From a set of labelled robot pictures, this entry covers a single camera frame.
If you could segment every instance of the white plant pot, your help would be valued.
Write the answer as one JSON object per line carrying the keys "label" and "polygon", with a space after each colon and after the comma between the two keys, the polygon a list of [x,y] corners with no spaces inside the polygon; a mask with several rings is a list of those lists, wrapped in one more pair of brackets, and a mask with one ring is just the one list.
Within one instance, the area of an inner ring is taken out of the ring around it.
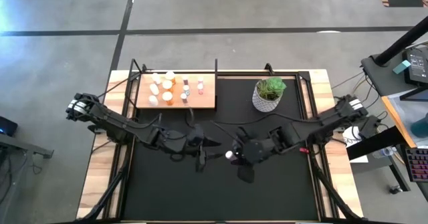
{"label": "white plant pot", "polygon": [[259,92],[257,90],[257,85],[258,83],[255,85],[254,92],[253,92],[254,107],[260,112],[270,112],[272,110],[275,110],[276,106],[278,106],[278,104],[280,103],[282,94],[276,100],[265,100],[262,97],[260,97]]}

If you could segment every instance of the green plant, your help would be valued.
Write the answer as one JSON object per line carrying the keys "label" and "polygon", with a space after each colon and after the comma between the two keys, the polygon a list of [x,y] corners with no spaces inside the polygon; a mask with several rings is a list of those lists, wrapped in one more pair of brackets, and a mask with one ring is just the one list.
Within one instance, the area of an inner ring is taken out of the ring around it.
{"label": "green plant", "polygon": [[266,80],[260,80],[257,83],[257,92],[260,97],[265,100],[276,100],[281,97],[286,87],[286,84],[282,82],[281,78],[272,77]]}

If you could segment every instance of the potted plant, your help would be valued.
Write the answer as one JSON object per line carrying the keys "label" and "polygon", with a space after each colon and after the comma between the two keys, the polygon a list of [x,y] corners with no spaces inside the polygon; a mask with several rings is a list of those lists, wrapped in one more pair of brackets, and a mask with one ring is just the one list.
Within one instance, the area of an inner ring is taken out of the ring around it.
{"label": "potted plant", "polygon": [[253,93],[253,105],[261,112],[269,112],[280,103],[286,84],[279,77],[272,77],[257,82]]}

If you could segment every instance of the wooden tray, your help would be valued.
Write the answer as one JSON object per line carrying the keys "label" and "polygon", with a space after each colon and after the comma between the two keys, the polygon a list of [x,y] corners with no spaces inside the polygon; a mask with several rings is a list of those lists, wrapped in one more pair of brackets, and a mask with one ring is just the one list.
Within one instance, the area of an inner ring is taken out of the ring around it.
{"label": "wooden tray", "polygon": [[[187,96],[187,104],[184,104],[180,98],[183,93],[183,76],[189,77],[190,95]],[[203,77],[203,94],[198,94],[198,77]],[[176,84],[173,86],[173,102],[168,106],[162,99],[162,94],[165,90],[162,87],[162,82],[165,80],[164,74],[159,74],[161,84],[158,85],[159,101],[158,106],[151,106],[148,97],[152,95],[150,85],[153,84],[151,74],[141,75],[140,89],[138,90],[138,98],[136,101],[137,108],[214,108],[215,107],[215,74],[175,74]]]}

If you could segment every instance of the concrete floor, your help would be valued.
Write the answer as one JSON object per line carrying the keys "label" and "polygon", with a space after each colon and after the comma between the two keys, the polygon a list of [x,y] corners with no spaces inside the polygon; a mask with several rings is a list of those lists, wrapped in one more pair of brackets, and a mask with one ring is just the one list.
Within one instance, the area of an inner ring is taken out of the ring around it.
{"label": "concrete floor", "polygon": [[[126,1],[0,0],[0,31],[119,30]],[[386,8],[380,0],[134,0],[128,29],[409,26],[427,14],[422,7]],[[132,58],[160,70],[212,68],[215,58],[223,69],[258,69],[269,62],[281,69],[327,69],[333,86],[402,34],[128,35],[118,69],[128,69]],[[51,160],[36,160],[43,172],[28,174],[10,223],[76,216],[94,136],[86,124],[67,121],[64,111],[76,92],[104,91],[117,41],[117,35],[0,37],[0,115],[19,123],[17,138],[55,149]],[[349,93],[356,81],[334,94]],[[357,95],[367,91],[363,85]],[[380,102],[370,108],[382,111]],[[397,196],[385,193],[386,185],[395,184],[389,169],[355,179],[365,217],[426,222],[428,205],[416,186]]]}

